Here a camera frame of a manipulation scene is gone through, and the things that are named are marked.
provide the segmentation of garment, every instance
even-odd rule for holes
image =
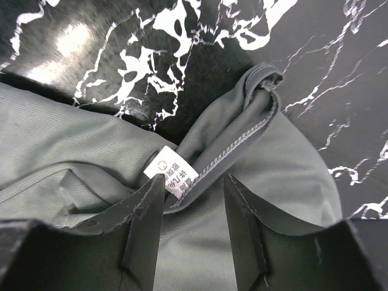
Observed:
[[[165,209],[154,290],[236,290],[222,174],[319,226],[342,218],[327,167],[280,112],[271,65],[251,68],[179,146],[112,116],[0,84],[0,218],[74,226],[132,193],[169,146],[199,173]]]

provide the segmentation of clothing label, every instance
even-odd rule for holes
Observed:
[[[182,196],[198,173],[176,152],[165,146],[145,169],[148,178],[164,174],[166,189],[178,199]]]

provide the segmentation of black marble surface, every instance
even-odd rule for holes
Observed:
[[[179,143],[249,67],[275,64],[344,215],[388,218],[387,1],[0,0],[0,81]]]

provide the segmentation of white tag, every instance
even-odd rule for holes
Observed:
[[[166,189],[178,199],[183,191],[198,177],[198,173],[176,152],[165,146],[145,169],[148,178],[164,174]]]

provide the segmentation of gray fabric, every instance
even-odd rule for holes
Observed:
[[[223,172],[308,222],[342,218],[319,154],[279,112],[276,93],[255,89],[275,72],[249,70],[179,147],[112,116],[0,84],[0,218],[73,226],[129,195],[149,156],[169,146],[202,178],[166,209],[154,289],[236,290]]]

